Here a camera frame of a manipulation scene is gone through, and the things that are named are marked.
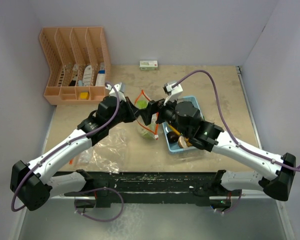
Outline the green cabbage back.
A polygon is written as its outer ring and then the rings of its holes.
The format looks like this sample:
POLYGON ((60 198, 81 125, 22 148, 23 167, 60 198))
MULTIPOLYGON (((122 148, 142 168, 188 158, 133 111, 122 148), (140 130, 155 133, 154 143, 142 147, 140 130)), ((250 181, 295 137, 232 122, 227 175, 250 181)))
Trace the green cabbage back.
POLYGON ((135 106, 139 109, 145 109, 148 105, 148 101, 147 100, 138 100, 135 104, 135 106))

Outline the green cabbage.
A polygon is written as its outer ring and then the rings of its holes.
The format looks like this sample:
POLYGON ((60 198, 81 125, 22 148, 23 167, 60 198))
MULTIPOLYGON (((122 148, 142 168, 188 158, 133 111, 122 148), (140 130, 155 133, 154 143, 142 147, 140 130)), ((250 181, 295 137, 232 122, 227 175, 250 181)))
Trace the green cabbage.
POLYGON ((144 139, 156 140, 156 135, 153 132, 145 129, 144 127, 142 127, 140 125, 137 126, 137 132, 144 139))
POLYGON ((135 106, 139 109, 145 109, 148 105, 148 101, 147 100, 138 100, 135 104, 135 106))

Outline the clear orange zip bag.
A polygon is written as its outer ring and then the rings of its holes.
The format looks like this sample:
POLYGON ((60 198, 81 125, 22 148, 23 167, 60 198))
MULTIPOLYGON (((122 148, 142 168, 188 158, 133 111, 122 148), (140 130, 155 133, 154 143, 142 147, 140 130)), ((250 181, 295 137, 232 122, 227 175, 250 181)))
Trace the clear orange zip bag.
POLYGON ((150 111, 147 109, 148 103, 151 101, 150 97, 142 89, 140 94, 134 101, 134 106, 138 109, 145 110, 137 118, 137 132, 139 135, 147 140, 159 139, 159 124, 156 123, 158 114, 154 113, 150 115, 150 111))

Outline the green cabbage front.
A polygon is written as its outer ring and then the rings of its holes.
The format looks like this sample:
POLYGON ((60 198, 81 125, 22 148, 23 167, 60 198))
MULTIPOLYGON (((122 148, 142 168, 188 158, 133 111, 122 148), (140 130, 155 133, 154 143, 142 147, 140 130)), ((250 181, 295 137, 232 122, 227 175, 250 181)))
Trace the green cabbage front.
POLYGON ((137 126, 137 132, 144 139, 156 140, 156 135, 153 132, 145 129, 144 127, 142 127, 140 125, 137 126))

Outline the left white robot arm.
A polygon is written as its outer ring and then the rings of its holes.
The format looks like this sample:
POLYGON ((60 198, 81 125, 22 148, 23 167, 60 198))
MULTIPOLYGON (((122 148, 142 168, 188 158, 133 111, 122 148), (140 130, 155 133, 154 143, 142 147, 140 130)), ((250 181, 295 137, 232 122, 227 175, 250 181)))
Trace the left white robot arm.
POLYGON ((10 180, 13 192, 11 210, 22 210, 22 207, 15 207, 17 199, 23 203, 23 207, 34 211, 49 198, 60 194, 91 194, 92 179, 83 170, 61 176, 55 174, 71 159, 107 137, 111 128, 120 123, 134 122, 138 118, 142 118, 148 125, 153 114, 150 106, 137 108, 128 97, 121 100, 115 96, 106 96, 97 109, 62 142, 28 163, 19 160, 13 165, 10 180))

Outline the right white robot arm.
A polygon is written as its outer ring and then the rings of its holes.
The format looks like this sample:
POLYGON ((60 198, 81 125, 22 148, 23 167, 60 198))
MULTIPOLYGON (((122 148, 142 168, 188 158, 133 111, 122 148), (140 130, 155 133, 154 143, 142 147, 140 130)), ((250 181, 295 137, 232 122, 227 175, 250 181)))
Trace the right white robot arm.
POLYGON ((278 201, 288 200, 295 177, 294 155, 269 153, 233 137, 222 127, 204 120, 200 110, 189 101, 152 100, 139 111, 146 125, 154 114, 157 124, 170 124, 193 147, 226 156, 252 169, 250 172, 219 170, 212 183, 216 195, 223 196, 234 190, 256 190, 278 201))

